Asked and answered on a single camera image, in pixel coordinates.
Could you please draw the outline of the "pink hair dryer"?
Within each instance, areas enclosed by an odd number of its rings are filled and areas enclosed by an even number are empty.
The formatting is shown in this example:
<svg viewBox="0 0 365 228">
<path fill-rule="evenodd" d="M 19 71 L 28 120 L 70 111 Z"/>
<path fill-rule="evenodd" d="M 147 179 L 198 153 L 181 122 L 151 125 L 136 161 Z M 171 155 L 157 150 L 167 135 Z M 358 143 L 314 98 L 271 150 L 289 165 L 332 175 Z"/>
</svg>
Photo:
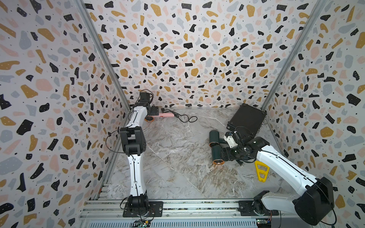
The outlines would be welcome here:
<svg viewBox="0 0 365 228">
<path fill-rule="evenodd" d="M 157 117 L 167 118 L 167 117 L 175 117 L 175 115 L 173 113 L 161 113 L 161 114 L 159 114 L 157 116 L 146 116 L 144 118 L 144 120 L 146 122 L 149 122 L 150 123 L 150 122 L 153 122 Z"/>
</svg>

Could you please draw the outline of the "green hair dryer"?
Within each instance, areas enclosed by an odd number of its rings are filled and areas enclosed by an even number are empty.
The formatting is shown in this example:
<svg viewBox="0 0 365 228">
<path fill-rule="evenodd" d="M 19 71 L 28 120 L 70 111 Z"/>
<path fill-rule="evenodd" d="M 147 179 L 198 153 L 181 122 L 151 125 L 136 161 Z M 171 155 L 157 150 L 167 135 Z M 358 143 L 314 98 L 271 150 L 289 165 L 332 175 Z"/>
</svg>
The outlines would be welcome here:
<svg viewBox="0 0 365 228">
<path fill-rule="evenodd" d="M 212 163 L 215 165 L 224 164 L 229 160 L 226 148 L 220 145 L 215 145 L 212 147 Z"/>
<path fill-rule="evenodd" d="M 228 144 L 224 139 L 220 138 L 220 133 L 217 130 L 211 130 L 209 132 L 209 146 L 214 147 L 216 145 Z"/>
</svg>

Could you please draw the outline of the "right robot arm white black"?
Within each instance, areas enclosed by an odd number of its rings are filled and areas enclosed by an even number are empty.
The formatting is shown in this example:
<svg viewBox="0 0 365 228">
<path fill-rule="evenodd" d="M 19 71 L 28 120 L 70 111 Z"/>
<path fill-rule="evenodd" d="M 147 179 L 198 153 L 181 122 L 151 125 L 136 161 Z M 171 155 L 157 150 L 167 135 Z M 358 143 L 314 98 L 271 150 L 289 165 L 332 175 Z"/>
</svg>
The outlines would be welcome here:
<svg viewBox="0 0 365 228">
<path fill-rule="evenodd" d="M 283 178 L 295 191 L 294 195 L 264 193 L 259 201 L 267 210 L 297 214 L 306 223 L 315 226 L 334 211 L 333 184 L 325 177 L 317 178 L 302 170 L 279 153 L 268 141 L 256 137 L 246 143 L 240 138 L 225 136 L 219 139 L 224 160 L 242 160 L 253 157 Z"/>
</svg>

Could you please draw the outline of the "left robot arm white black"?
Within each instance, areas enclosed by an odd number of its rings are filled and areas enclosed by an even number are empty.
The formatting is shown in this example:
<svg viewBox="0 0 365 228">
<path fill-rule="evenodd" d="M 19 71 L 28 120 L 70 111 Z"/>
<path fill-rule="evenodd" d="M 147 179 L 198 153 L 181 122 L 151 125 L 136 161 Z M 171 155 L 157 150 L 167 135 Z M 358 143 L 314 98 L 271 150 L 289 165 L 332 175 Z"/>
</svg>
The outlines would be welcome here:
<svg viewBox="0 0 365 228">
<path fill-rule="evenodd" d="M 143 159 L 147 143 L 142 125 L 150 109 L 147 102 L 139 102 L 134 106 L 127 126 L 119 130 L 123 153 L 128 158 L 131 180 L 130 194 L 123 208 L 125 218 L 156 218 L 161 217 L 163 212 L 162 201 L 149 201 L 143 176 Z"/>
</svg>

